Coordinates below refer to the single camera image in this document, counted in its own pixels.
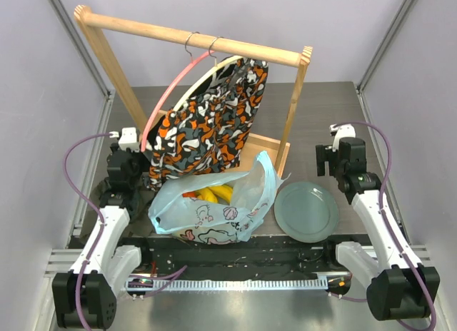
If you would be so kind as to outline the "light blue cartoon plastic bag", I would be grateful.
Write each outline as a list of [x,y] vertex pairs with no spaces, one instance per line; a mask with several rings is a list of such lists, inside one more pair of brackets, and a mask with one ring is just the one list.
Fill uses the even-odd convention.
[[[282,183],[268,153],[261,151],[245,172],[188,175],[166,181],[148,216],[158,234],[207,245],[247,241],[263,223]],[[184,193],[223,184],[233,188],[229,203],[183,197]]]

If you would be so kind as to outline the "yellow fake banana bunch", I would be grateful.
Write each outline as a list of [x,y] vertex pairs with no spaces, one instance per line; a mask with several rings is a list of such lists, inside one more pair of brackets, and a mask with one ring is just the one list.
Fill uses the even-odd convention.
[[233,188],[229,185],[215,185],[201,188],[195,191],[196,197],[210,203],[218,203],[222,199],[226,203],[231,202]]

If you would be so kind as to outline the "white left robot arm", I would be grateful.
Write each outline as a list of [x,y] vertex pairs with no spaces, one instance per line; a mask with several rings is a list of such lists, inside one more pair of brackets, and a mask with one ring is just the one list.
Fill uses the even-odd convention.
[[96,224],[78,259],[67,272],[57,273],[51,285],[59,327],[109,329],[128,276],[151,267],[149,252],[118,244],[138,205],[142,163],[140,152],[111,144],[107,189],[96,209]]

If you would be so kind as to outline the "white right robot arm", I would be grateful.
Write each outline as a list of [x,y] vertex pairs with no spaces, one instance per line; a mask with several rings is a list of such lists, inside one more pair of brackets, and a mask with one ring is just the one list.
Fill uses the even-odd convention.
[[333,176],[338,189],[358,214],[375,251],[346,241],[322,253],[330,270],[347,268],[366,289],[371,314],[379,321],[436,319],[434,300],[440,284],[437,270],[412,251],[394,218],[381,180],[367,170],[366,143],[343,137],[338,146],[316,146],[317,174]]

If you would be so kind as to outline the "orange fake fruit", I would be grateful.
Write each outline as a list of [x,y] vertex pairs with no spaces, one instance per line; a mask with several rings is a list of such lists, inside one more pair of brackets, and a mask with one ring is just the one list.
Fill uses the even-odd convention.
[[196,193],[194,191],[183,193],[182,196],[184,198],[196,198]]

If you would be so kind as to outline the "pink clothes hanger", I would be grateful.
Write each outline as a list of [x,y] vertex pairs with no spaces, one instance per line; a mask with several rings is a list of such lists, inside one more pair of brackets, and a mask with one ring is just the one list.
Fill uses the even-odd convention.
[[179,82],[186,76],[186,74],[191,71],[200,61],[202,61],[203,59],[205,59],[207,56],[211,55],[211,51],[207,51],[206,53],[203,53],[201,54],[199,57],[197,57],[196,59],[194,59],[192,53],[187,49],[187,45],[188,45],[188,42],[190,41],[190,38],[194,35],[194,34],[199,34],[199,32],[195,31],[195,32],[191,32],[187,38],[186,38],[186,41],[184,43],[184,48],[185,48],[185,51],[190,55],[190,63],[175,77],[175,79],[169,84],[169,86],[167,87],[167,89],[164,91],[164,93],[162,94],[162,96],[160,97],[159,101],[157,102],[157,104],[155,105],[153,111],[151,112],[150,116],[149,116],[149,119],[147,120],[146,122],[146,125],[143,129],[143,132],[141,134],[141,142],[140,142],[140,151],[141,152],[144,152],[146,150],[146,143],[147,143],[147,137],[148,137],[148,134],[149,134],[149,131],[151,130],[152,126],[153,126],[153,122],[154,122],[154,119],[156,118],[159,110],[161,109],[161,107],[163,106],[163,104],[165,103],[166,99],[169,97],[169,95],[171,94],[171,92],[176,88],[176,86],[179,84]]

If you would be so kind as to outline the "olive green crumpled cloth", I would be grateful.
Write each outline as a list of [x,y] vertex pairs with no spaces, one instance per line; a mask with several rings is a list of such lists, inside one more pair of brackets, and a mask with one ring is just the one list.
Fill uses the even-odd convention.
[[[100,197],[102,193],[108,188],[107,179],[100,181],[91,191],[89,199],[95,205],[99,206]],[[129,225],[124,229],[122,237],[143,237],[146,238],[154,233],[154,227],[148,217],[149,207],[151,206],[152,200],[155,198],[155,193],[144,187],[142,183],[137,185],[136,192],[133,194],[133,201],[128,204],[128,211],[131,217]],[[83,233],[84,237],[88,236],[91,232],[97,213],[92,207],[88,205],[86,215],[84,217]]]

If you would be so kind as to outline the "grey-green round plate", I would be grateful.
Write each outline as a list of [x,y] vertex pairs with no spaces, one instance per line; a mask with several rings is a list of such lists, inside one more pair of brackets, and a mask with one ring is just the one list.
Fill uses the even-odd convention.
[[273,214],[280,229],[302,243],[325,240],[336,230],[338,206],[333,195],[311,182],[295,182],[282,188]]

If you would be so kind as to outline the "wooden clothes rack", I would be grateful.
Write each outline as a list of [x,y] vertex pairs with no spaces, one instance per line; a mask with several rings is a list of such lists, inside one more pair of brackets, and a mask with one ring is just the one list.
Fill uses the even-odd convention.
[[104,68],[107,76],[114,85],[114,88],[123,101],[127,111],[130,113],[137,127],[142,131],[144,131],[147,126],[151,127],[152,122],[146,117],[131,85],[122,71],[119,62],[103,33],[104,29],[160,41],[168,41],[175,44],[194,46],[207,51],[214,50],[237,56],[260,59],[268,61],[269,63],[296,67],[296,81],[293,87],[291,102],[281,140],[251,133],[248,137],[247,144],[243,148],[240,166],[237,168],[237,170],[249,169],[253,157],[258,152],[265,150],[271,160],[275,163],[274,167],[276,172],[279,176],[282,176],[290,148],[288,136],[300,99],[306,70],[311,60],[312,48],[310,46],[304,47],[301,53],[296,53],[232,39],[217,39],[215,36],[191,34],[189,31],[95,14],[91,11],[90,7],[83,5],[79,5],[75,8],[74,18],[97,59]]

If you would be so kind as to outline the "orange camouflage patterned garment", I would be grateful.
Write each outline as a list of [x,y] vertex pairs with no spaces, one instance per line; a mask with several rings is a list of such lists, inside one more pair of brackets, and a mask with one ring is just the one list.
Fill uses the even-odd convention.
[[267,61],[242,57],[206,80],[181,109],[167,111],[147,137],[149,189],[157,192],[167,180],[239,166],[267,78]]

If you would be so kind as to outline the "cream clothes hanger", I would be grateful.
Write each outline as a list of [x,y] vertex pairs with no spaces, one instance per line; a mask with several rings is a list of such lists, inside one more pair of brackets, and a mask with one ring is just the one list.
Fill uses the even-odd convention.
[[204,82],[208,79],[213,79],[216,77],[216,74],[218,71],[221,69],[225,69],[227,66],[232,65],[236,63],[242,56],[229,56],[225,58],[221,62],[217,62],[217,58],[211,54],[211,49],[214,43],[222,39],[222,36],[217,36],[210,44],[208,51],[206,53],[203,53],[201,56],[199,56],[195,61],[192,62],[193,66],[198,64],[203,58],[206,58],[207,56],[211,56],[215,59],[215,65],[211,67],[196,83],[194,83],[188,90],[185,92],[185,94],[178,100],[176,105],[173,107],[173,111],[178,111],[181,109],[182,105],[185,103],[185,101],[193,96],[193,93],[200,88]]

